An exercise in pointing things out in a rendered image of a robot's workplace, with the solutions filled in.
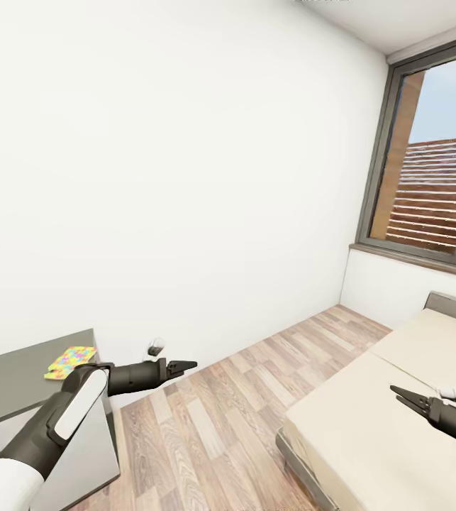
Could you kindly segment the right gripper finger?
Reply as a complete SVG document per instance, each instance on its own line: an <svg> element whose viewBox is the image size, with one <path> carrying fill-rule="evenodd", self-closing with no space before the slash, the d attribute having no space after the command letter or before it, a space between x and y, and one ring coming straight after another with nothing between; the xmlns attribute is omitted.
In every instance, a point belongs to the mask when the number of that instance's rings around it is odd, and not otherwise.
<svg viewBox="0 0 456 511"><path fill-rule="evenodd" d="M399 402L403 403L405 406L410 407L414 412L416 412L416 413L420 414L422 417L425 417L426 419L428 419L430 410L428 410L428 409L422 410L420 407L414 405L413 403L409 402L409 400L406 400L405 397L402 397L400 395L397 395L396 399L399 400Z"/></svg>
<svg viewBox="0 0 456 511"><path fill-rule="evenodd" d="M428 409L430 410L433 398L431 396L426 397L423 395L419 395L418 393L411 392L406 389L398 388L395 385L389 386L390 390L393 390L397 395L400 395L402 397L405 397L406 400L409 400L409 402L413 403L414 405L420 407L422 410Z"/></svg>

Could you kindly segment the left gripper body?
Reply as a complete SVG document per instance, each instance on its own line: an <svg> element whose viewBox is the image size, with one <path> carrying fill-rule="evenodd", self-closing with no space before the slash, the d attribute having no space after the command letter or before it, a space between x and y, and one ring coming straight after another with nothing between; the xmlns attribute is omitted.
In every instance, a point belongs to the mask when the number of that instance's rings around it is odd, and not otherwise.
<svg viewBox="0 0 456 511"><path fill-rule="evenodd" d="M137 364L129 364L128 394L146 390L154 390L164 384L167 379L166 357Z"/></svg>

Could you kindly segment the jigsaw puzzle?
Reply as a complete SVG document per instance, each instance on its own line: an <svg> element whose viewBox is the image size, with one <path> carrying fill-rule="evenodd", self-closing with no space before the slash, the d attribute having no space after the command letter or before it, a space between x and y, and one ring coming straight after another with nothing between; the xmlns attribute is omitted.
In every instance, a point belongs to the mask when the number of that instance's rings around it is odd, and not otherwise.
<svg viewBox="0 0 456 511"><path fill-rule="evenodd" d="M49 368L54 373L44 375L45 379L65 380L79 364L87 361L98 351L98 348L70 346Z"/></svg>

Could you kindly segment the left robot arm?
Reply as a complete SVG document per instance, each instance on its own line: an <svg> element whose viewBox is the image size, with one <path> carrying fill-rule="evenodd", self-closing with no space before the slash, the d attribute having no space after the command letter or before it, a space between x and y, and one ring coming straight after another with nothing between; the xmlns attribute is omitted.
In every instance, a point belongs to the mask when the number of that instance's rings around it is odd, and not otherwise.
<svg viewBox="0 0 456 511"><path fill-rule="evenodd" d="M61 392L24 425L0 453L0 511L29 511L44 482L65 452L93 404L107 387L107 396L154 390L198 367L196 361L157 358L166 345L155 337L141 363L79 364L65 378Z"/></svg>

